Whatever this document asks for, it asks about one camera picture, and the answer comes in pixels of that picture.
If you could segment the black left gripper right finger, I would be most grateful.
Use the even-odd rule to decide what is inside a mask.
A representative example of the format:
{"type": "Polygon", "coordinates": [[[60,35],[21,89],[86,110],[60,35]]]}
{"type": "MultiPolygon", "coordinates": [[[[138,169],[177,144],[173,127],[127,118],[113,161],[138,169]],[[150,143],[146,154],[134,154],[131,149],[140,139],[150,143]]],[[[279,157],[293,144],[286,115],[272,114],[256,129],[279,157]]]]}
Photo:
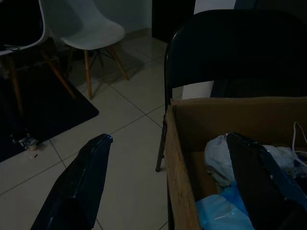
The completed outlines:
{"type": "Polygon", "coordinates": [[[226,135],[235,179],[256,230],[305,230],[307,194],[261,144],[226,135]]]}

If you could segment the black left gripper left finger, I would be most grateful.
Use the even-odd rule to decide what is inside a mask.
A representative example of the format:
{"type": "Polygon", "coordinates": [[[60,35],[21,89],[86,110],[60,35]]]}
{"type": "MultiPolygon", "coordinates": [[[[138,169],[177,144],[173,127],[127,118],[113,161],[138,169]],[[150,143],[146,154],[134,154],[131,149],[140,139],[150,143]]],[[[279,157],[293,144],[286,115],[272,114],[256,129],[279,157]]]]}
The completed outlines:
{"type": "Polygon", "coordinates": [[[89,140],[55,181],[33,230],[93,229],[104,190],[113,138],[101,134],[89,140]]]}

